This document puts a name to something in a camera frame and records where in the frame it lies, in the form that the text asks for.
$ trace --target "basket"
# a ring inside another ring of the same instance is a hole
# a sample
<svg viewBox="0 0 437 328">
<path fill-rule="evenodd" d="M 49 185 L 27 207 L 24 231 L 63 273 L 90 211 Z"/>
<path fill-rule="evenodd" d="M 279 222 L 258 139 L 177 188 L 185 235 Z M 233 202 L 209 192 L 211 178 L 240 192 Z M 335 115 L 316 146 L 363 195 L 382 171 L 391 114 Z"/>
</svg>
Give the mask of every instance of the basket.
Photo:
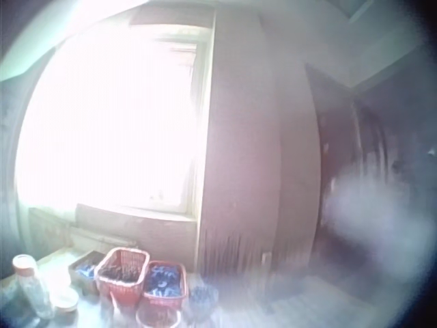
<svg viewBox="0 0 437 328">
<path fill-rule="evenodd" d="M 99 251 L 89 251 L 84 256 L 80 257 L 76 262 L 69 265 L 68 273 L 70 274 L 71 282 L 81 287 L 84 293 L 89 292 L 91 294 L 98 295 L 98 289 L 94 277 L 93 276 L 85 277 L 84 275 L 81 275 L 76 270 L 78 267 L 80 267 L 81 264 L 85 262 L 97 266 L 103 260 L 104 257 L 105 254 L 100 253 Z"/>
<path fill-rule="evenodd" d="M 178 297 L 159 297 L 146 293 L 143 291 L 143 297 L 150 303 L 154 305 L 167 306 L 169 308 L 180 310 L 182 307 L 182 302 L 185 300 L 188 294 L 188 287 L 186 285 L 186 270 L 185 266 L 180 263 L 167 262 L 167 261 L 150 261 L 147 270 L 149 271 L 156 265 L 168 265 L 179 268 L 180 272 L 180 291 L 181 296 Z"/>
<path fill-rule="evenodd" d="M 149 253 L 139 249 L 124 247 L 112 249 L 95 270 L 95 279 L 100 294 L 109 298 L 112 292 L 117 303 L 136 305 L 143 292 L 149 259 Z M 121 267 L 123 272 L 126 269 L 136 268 L 140 272 L 138 280 L 136 282 L 123 282 L 101 276 L 102 270 L 112 265 Z"/>
</svg>

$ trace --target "red basket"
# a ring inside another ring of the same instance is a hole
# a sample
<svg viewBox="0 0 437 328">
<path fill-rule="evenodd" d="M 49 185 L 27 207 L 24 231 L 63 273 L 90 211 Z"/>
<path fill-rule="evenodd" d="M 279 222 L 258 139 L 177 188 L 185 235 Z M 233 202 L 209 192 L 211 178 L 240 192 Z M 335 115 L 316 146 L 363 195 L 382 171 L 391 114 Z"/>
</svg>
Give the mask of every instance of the red basket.
<svg viewBox="0 0 437 328">
<path fill-rule="evenodd" d="M 100 294 L 110 297 L 110 292 L 112 292 L 115 300 L 119 304 L 137 304 L 143 292 L 144 278 L 149 259 L 149 253 L 139 249 L 124 247 L 112 249 L 94 271 L 97 288 Z M 131 267 L 138 269 L 140 271 L 138 281 L 129 283 L 101 276 L 100 273 L 102 269 L 110 265 L 120 266 L 122 270 Z"/>
<path fill-rule="evenodd" d="M 180 263 L 167 262 L 167 261 L 150 261 L 147 270 L 149 271 L 156 265 L 168 265 L 173 267 L 178 267 L 180 272 L 180 292 L 181 296 L 177 297 L 159 297 L 143 292 L 143 296 L 150 304 L 167 306 L 169 308 L 180 310 L 182 307 L 182 302 L 185 300 L 188 294 L 188 287 L 186 285 L 186 270 L 185 266 Z"/>
</svg>

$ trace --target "window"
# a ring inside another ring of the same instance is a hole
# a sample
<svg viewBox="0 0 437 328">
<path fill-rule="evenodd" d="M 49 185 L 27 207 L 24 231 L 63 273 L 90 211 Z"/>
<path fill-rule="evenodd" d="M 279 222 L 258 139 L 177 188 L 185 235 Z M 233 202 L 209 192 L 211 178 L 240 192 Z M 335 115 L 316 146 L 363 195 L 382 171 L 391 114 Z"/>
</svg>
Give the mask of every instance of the window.
<svg viewBox="0 0 437 328">
<path fill-rule="evenodd" d="M 20 199 L 190 214 L 206 44 L 189 31 L 97 29 L 67 41 L 23 123 Z"/>
</svg>

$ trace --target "glass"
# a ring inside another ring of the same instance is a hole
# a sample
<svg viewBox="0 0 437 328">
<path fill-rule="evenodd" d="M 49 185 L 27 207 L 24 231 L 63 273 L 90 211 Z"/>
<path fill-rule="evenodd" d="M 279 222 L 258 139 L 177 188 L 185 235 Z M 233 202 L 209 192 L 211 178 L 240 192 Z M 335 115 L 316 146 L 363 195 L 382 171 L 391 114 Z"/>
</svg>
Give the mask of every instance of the glass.
<svg viewBox="0 0 437 328">
<path fill-rule="evenodd" d="M 42 280 L 35 259 L 29 255 L 18 255 L 12 260 L 12 264 L 18 283 L 35 313 L 42 319 L 54 317 L 50 294 Z"/>
</svg>

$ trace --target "blue items in basket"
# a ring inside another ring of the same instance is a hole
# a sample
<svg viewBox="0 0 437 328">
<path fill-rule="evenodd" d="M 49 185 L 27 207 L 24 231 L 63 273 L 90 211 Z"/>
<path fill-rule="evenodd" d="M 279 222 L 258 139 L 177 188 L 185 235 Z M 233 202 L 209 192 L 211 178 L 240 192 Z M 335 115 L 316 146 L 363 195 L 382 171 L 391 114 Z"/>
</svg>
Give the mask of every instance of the blue items in basket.
<svg viewBox="0 0 437 328">
<path fill-rule="evenodd" d="M 76 268 L 76 272 L 85 276 L 86 278 L 94 279 L 94 269 L 96 268 L 93 264 L 83 263 Z"/>
<path fill-rule="evenodd" d="M 177 266 L 156 265 L 145 276 L 145 292 L 157 297 L 179 297 L 180 272 Z"/>
</svg>

